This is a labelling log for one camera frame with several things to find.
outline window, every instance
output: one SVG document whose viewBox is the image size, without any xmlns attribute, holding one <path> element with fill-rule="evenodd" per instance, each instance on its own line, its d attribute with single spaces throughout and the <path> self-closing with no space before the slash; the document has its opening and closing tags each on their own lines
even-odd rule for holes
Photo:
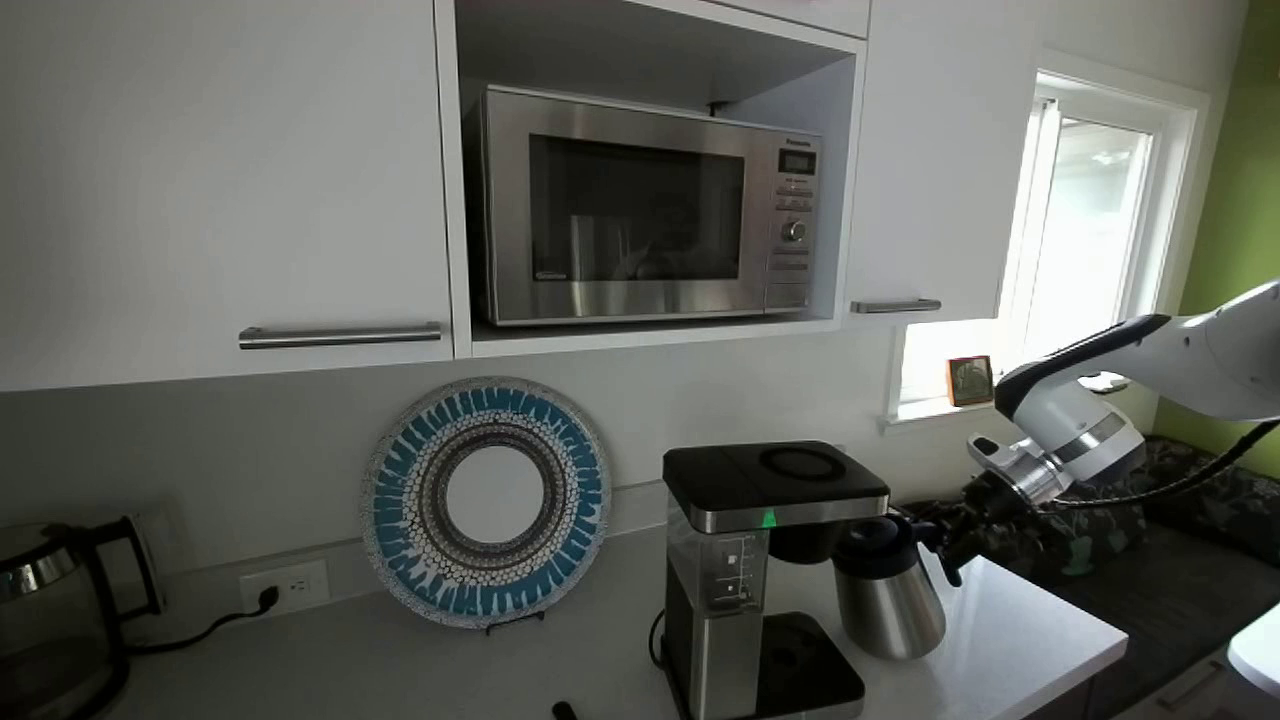
<svg viewBox="0 0 1280 720">
<path fill-rule="evenodd" d="M 1199 112 L 1148 78 L 1036 76 L 1001 314 L 910 322 L 896 419 L 957 407 L 953 357 L 993 357 L 1001 379 L 1166 300 Z"/>
</svg>

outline kitchen counter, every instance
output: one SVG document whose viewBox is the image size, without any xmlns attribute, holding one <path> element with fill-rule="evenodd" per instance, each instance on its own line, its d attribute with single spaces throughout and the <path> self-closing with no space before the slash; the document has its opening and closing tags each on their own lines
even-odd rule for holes
<svg viewBox="0 0 1280 720">
<path fill-rule="evenodd" d="M 858 650 L 841 630 L 830 565 L 776 565 L 768 612 L 807 612 L 863 675 L 863 720 L 1027 714 L 1124 657 L 1124 630 L 971 558 L 965 587 L 935 592 L 943 644 L 913 662 Z M 569 701 L 582 720 L 676 720 L 649 623 L 663 601 L 663 532 L 618 535 L 544 619 L 454 630 L 364 596 L 230 627 L 200 648 L 134 662 L 109 720 L 309 714 L 309 720 L 537 720 Z"/>
</svg>

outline white wall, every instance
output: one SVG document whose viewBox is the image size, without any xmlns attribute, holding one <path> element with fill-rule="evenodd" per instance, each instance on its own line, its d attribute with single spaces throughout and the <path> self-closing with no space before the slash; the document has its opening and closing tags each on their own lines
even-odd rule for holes
<svg viewBox="0 0 1280 720">
<path fill-rule="evenodd" d="M 1039 4 L 1044 46 L 1217 100 L 1229 88 L 1246 0 Z M 146 511 L 166 572 L 353 538 L 379 433 L 456 374 L 560 388 L 600 424 L 620 485 L 651 485 L 676 444 L 822 437 L 885 470 L 896 499 L 949 490 L 971 476 L 965 439 L 1010 424 L 965 410 L 879 433 L 892 344 L 892 327 L 870 322 L 822 340 L 0 396 L 0 524 Z"/>
</svg>

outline coffee maker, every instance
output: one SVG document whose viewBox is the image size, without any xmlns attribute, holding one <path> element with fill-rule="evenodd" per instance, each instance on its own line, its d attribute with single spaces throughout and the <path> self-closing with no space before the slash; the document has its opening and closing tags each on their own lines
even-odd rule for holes
<svg viewBox="0 0 1280 720">
<path fill-rule="evenodd" d="M 663 673 L 688 720 L 859 702 L 863 684 L 813 615 L 765 615 L 768 555 L 830 558 L 888 485 L 832 444 L 721 444 L 663 454 Z"/>
</svg>

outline stainless steel carafe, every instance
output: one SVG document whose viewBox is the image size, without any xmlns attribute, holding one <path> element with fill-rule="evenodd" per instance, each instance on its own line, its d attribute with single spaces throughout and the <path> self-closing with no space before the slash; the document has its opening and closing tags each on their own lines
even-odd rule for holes
<svg viewBox="0 0 1280 720">
<path fill-rule="evenodd" d="M 850 524 L 832 551 L 841 623 L 873 657 L 913 659 L 933 650 L 949 615 L 928 582 L 916 532 L 901 516 Z"/>
<path fill-rule="evenodd" d="M 122 612 L 99 549 L 126 538 L 146 604 Z M 122 619 L 159 612 L 141 535 L 130 521 L 0 532 L 0 709 L 7 720 L 90 714 L 122 692 L 130 650 Z"/>
</svg>

